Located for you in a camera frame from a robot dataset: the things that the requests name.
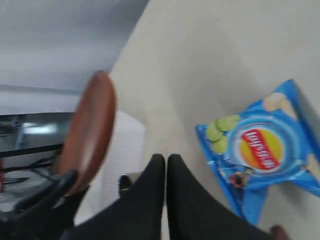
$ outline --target wall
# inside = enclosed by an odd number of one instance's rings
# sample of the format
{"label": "wall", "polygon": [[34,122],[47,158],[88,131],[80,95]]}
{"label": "wall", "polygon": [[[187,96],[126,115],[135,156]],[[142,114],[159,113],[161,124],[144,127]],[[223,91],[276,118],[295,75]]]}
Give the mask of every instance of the wall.
{"label": "wall", "polygon": [[[319,118],[319,8],[317,0],[151,1],[111,73],[120,108],[146,125],[145,163],[152,153],[182,154],[226,204],[194,125],[241,111],[289,78]],[[281,184],[270,188],[259,226],[315,240],[319,213],[319,198]]]}
{"label": "wall", "polygon": [[0,84],[80,91],[109,72],[148,0],[0,0]]}

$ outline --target lay's chip bag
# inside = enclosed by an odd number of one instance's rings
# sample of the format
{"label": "lay's chip bag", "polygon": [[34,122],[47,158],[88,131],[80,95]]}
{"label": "lay's chip bag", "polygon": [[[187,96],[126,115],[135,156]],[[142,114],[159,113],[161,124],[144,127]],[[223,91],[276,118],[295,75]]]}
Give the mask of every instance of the lay's chip bag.
{"label": "lay's chip bag", "polygon": [[257,224],[268,186],[285,181],[320,197],[319,145],[293,80],[238,114],[196,126],[232,210]]}

